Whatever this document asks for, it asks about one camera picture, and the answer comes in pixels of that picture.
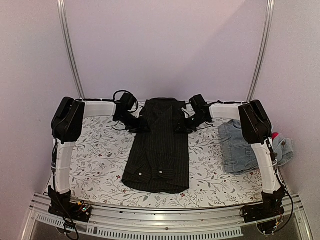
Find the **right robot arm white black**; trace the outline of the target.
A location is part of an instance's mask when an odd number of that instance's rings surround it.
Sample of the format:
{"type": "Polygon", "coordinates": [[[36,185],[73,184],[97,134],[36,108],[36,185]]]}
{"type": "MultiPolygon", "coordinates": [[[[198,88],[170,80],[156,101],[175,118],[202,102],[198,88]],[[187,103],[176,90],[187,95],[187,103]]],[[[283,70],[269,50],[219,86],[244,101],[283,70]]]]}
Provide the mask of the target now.
{"type": "Polygon", "coordinates": [[[175,131],[192,133],[203,123],[227,119],[227,123],[218,127],[223,170],[235,175],[258,168],[262,178],[262,203],[248,206],[246,210],[258,212],[262,218],[281,212],[286,190],[278,175],[272,124],[262,103],[259,100],[208,103],[200,94],[193,96],[189,103],[194,115],[179,120],[175,131]]]}

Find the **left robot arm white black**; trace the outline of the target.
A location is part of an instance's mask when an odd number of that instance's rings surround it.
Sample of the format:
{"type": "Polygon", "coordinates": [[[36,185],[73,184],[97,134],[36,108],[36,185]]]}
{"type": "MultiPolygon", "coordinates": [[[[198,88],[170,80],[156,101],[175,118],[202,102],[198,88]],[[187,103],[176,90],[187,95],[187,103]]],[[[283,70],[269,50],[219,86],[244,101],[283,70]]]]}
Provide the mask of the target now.
{"type": "Polygon", "coordinates": [[[55,209],[63,216],[70,217],[74,213],[71,201],[70,166],[72,152],[83,129],[83,120],[90,117],[112,117],[121,122],[125,130],[132,133],[149,132],[147,120],[133,115],[133,106],[138,100],[126,90],[117,91],[112,99],[64,97],[51,121],[54,147],[52,151],[51,171],[52,183],[48,194],[55,209]],[[116,100],[118,93],[123,93],[116,100]]]}

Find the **black pinstriped shirt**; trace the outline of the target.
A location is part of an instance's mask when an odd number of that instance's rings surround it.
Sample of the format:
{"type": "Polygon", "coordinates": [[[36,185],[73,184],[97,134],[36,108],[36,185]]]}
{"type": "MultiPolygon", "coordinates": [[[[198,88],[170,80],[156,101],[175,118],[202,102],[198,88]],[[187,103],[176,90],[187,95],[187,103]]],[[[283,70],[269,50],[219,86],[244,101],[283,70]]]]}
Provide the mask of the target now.
{"type": "Polygon", "coordinates": [[[185,119],[185,106],[175,98],[145,102],[139,115],[150,131],[135,135],[121,180],[126,187],[168,194],[189,189],[189,136],[176,132],[185,119]]]}

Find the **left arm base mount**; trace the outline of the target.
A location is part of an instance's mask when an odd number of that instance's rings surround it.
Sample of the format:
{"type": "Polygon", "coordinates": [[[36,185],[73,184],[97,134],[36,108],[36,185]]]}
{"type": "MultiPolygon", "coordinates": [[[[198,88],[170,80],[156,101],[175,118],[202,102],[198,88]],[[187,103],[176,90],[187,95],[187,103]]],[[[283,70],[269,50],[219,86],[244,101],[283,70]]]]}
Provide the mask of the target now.
{"type": "Polygon", "coordinates": [[[78,203],[51,201],[48,212],[52,215],[88,223],[92,213],[92,205],[80,201],[78,203]]]}

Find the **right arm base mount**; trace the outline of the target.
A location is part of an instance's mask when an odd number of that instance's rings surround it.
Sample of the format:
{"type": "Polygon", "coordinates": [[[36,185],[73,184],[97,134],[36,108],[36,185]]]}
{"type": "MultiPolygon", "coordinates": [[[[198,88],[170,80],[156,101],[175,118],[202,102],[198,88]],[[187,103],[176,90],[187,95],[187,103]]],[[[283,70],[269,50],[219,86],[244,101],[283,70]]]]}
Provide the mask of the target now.
{"type": "Polygon", "coordinates": [[[245,205],[240,209],[239,215],[245,223],[258,222],[256,227],[263,235],[273,235],[282,223],[285,210],[281,203],[270,206],[263,202],[254,205],[245,205]]]}

